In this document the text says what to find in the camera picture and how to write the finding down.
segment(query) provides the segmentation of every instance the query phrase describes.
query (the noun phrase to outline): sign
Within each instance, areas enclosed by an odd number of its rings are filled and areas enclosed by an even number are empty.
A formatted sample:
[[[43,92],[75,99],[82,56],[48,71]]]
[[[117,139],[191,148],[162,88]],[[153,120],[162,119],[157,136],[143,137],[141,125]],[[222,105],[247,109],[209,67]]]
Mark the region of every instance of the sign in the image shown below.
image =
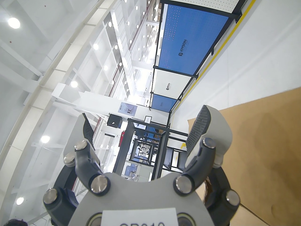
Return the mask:
[[[176,226],[175,208],[153,210],[104,210],[101,226]]]
[[[145,119],[144,119],[144,122],[146,123],[150,123],[151,122],[151,116],[146,116]]]
[[[122,102],[120,104],[118,112],[122,113],[122,114],[130,115],[130,116],[135,116],[136,110],[137,110],[136,105],[132,105],[132,104]]]

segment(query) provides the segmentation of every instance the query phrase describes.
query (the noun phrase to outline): blue panel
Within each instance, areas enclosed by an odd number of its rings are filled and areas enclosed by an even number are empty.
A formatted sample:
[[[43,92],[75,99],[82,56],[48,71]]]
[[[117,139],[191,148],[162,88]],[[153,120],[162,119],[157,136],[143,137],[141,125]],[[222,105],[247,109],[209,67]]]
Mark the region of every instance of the blue panel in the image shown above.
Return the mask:
[[[163,97],[160,95],[153,95],[153,102],[151,105],[152,109],[157,109],[165,112],[169,112],[171,108],[176,103],[176,99],[169,98],[169,97]]]
[[[159,67],[194,74],[228,17],[169,5]]]

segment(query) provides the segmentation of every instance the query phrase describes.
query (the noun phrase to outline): metal screw cap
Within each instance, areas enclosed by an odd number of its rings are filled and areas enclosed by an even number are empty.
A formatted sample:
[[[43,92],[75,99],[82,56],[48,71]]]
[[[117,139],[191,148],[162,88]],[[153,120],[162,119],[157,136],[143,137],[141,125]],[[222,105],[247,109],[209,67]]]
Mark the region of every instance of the metal screw cap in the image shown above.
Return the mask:
[[[55,188],[50,188],[45,192],[43,196],[43,202],[45,204],[52,204],[57,199],[57,190]]]
[[[203,144],[206,146],[206,147],[208,147],[208,148],[215,148],[216,147],[216,143],[215,143],[215,141],[213,140],[213,139],[211,139],[211,138],[205,138],[205,139],[203,139]]]
[[[241,202],[241,200],[239,198],[239,195],[234,190],[229,190],[226,193],[226,199],[227,199],[228,203],[233,205],[233,206],[237,206]]]
[[[108,186],[108,180],[104,175],[96,176],[91,183],[91,191],[96,194],[103,192]]]
[[[87,146],[87,141],[86,140],[82,140],[82,141],[80,141],[80,142],[78,142],[75,146],[74,146],[74,148],[75,148],[75,150],[82,150],[82,149],[84,149],[85,147]]]
[[[175,179],[175,186],[183,194],[188,194],[192,190],[190,179],[184,175],[180,175]]]
[[[64,163],[71,164],[74,161],[74,159],[75,159],[74,152],[67,153],[64,157]]]

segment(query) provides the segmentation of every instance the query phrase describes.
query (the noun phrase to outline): white column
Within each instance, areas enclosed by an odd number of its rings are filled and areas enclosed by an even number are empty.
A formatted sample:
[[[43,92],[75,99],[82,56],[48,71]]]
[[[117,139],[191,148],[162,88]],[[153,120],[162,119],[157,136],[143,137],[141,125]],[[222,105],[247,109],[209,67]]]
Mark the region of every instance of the white column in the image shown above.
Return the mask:
[[[66,84],[59,83],[54,89],[52,95],[59,100],[71,103],[72,106],[75,106],[78,109],[94,112],[96,114],[109,115],[109,113],[112,113],[124,118],[133,117],[140,120],[144,120],[145,116],[152,116],[152,121],[161,124],[166,124],[168,119],[167,112],[155,109],[149,110],[148,107],[144,107],[142,105],[136,105],[117,98],[107,97],[92,92],[85,91],[82,93]],[[122,102],[136,105],[137,110],[135,115],[119,113],[118,110]]]

